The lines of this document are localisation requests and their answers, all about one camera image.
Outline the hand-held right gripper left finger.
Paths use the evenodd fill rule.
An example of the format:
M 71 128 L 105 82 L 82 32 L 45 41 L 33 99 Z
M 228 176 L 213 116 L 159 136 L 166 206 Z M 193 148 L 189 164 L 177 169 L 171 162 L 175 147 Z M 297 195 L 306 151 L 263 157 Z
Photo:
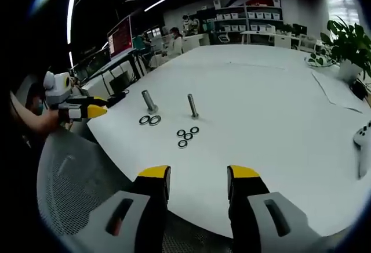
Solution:
M 85 227 L 90 252 L 162 252 L 168 200 L 168 165 L 141 171 L 128 191 L 118 191 L 91 212 Z

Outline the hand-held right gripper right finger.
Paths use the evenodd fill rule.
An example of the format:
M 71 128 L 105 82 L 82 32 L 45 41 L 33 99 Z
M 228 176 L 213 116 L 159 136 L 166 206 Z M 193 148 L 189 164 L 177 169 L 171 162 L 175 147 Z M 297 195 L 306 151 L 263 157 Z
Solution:
M 306 214 L 281 193 L 269 191 L 255 170 L 229 165 L 227 176 L 234 252 L 326 252 Z

